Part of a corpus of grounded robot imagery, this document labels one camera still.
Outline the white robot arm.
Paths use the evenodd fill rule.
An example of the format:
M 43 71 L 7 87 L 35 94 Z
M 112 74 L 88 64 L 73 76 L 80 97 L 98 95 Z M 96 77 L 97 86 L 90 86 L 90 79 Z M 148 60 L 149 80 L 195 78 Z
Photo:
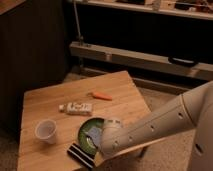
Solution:
M 180 94 L 137 122 L 104 123 L 101 152 L 112 156 L 139 144 L 196 129 L 188 171 L 213 171 L 213 81 Z

